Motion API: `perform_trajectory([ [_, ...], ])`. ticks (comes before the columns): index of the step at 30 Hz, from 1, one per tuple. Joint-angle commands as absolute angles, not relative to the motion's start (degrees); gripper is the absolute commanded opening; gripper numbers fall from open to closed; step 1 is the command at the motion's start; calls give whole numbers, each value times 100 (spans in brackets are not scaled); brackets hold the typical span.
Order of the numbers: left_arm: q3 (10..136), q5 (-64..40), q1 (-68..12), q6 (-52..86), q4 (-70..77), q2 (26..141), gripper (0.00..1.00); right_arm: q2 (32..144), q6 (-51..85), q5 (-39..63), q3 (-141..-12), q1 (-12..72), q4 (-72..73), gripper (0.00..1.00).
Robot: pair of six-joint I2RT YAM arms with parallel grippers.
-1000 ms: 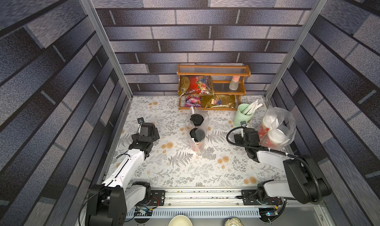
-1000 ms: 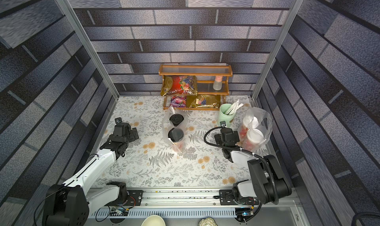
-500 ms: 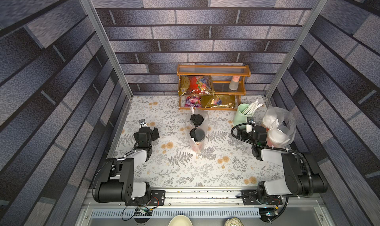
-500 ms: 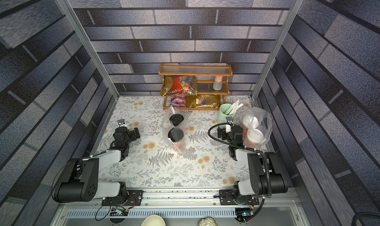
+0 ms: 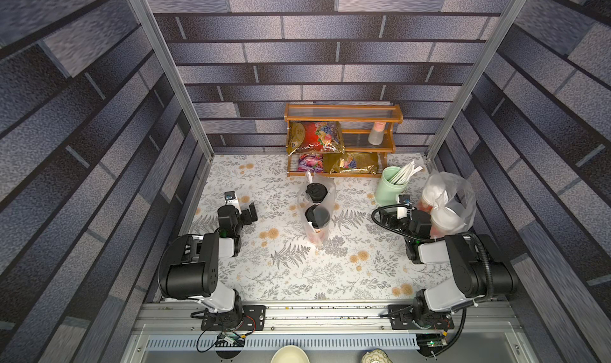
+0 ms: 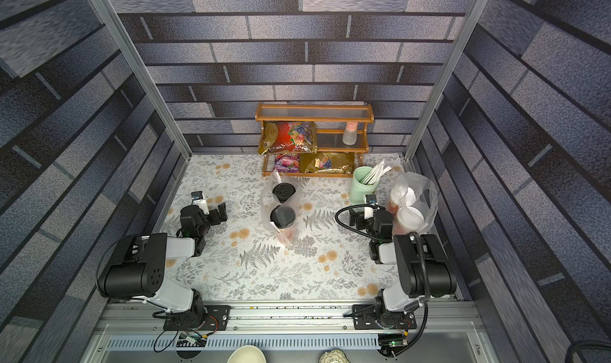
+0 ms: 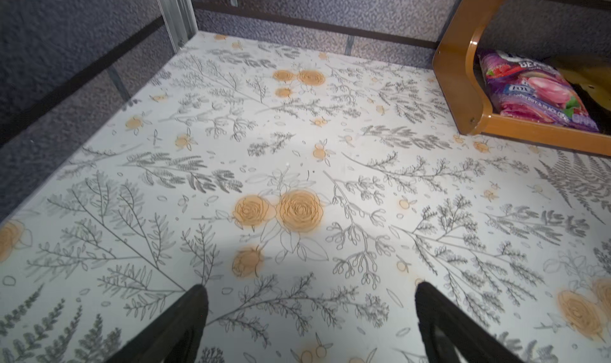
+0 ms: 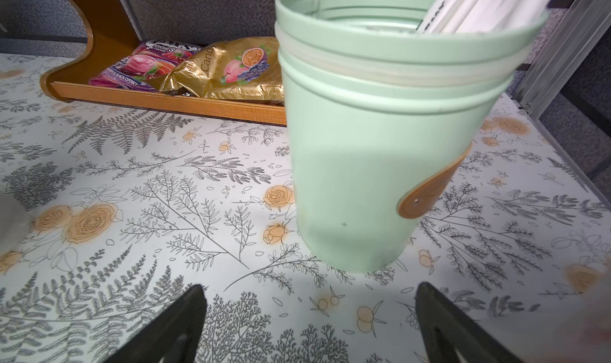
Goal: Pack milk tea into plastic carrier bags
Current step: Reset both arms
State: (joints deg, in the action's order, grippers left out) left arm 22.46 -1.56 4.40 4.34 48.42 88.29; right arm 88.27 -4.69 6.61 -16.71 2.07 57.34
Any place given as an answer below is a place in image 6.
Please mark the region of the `red floral milk tea cup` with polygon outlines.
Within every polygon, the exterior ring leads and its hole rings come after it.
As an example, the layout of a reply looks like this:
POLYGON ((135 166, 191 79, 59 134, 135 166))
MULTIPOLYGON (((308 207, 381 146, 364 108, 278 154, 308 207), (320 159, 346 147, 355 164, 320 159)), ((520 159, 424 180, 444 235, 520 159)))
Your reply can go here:
POLYGON ((415 191, 407 186, 394 186, 391 189, 387 210, 396 214, 401 207, 411 206, 416 201, 415 191))

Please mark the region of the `translucent plastic carrier bag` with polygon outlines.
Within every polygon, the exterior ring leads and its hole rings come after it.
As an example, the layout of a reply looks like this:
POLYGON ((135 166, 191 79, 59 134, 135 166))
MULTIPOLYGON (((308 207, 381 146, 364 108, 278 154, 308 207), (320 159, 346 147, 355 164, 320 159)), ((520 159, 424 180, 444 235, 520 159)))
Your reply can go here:
POLYGON ((416 201, 411 207, 418 209, 422 213, 426 223, 423 231, 417 234, 426 234, 433 226, 434 218, 438 212, 439 188, 426 176, 412 172, 405 172, 400 175, 395 181, 394 186, 407 186, 415 191, 416 201))

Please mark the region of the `single white straw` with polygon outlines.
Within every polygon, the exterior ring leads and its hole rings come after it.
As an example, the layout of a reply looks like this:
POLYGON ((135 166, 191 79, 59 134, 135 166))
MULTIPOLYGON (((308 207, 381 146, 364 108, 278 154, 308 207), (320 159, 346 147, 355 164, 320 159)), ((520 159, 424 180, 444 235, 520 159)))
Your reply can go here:
POLYGON ((278 227, 274 221, 270 221, 270 226, 277 232, 277 234, 283 234, 286 232, 286 229, 278 227))

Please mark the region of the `black lid milk tea cup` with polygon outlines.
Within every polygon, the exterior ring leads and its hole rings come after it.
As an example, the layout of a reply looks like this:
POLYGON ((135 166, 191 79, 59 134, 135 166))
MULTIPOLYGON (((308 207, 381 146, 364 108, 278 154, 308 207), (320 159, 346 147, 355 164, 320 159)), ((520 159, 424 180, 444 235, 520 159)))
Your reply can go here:
POLYGON ((290 245, 294 242, 297 236, 297 214, 291 206, 281 204, 275 207, 270 213, 270 221, 274 221, 278 227, 286 229, 283 234, 276 233, 281 243, 290 245))

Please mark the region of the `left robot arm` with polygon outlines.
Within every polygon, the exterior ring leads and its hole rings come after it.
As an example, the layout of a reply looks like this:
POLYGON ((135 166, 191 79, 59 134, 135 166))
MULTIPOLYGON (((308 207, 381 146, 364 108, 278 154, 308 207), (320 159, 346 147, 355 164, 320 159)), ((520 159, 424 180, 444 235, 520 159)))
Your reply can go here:
POLYGON ((137 299, 169 314, 203 312, 199 293, 165 277, 169 260, 200 256, 212 226, 227 221, 226 204, 215 209, 203 199, 181 209, 180 228, 171 236, 158 233, 120 239, 105 267, 96 270, 96 286, 105 298, 137 299))

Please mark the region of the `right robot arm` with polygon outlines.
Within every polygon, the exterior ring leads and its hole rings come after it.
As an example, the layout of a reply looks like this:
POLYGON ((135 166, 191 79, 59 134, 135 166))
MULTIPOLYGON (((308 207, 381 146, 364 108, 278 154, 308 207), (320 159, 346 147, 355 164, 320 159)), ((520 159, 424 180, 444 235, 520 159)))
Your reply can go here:
POLYGON ((360 204, 345 208, 348 224, 337 224, 369 239, 369 255, 376 264, 397 267, 398 281, 381 289, 375 304, 353 312, 366 322, 377 322, 382 328, 396 323, 412 327, 411 316, 433 298, 453 295, 458 287, 447 255, 439 239, 433 234, 392 230, 393 216, 381 206, 360 204))

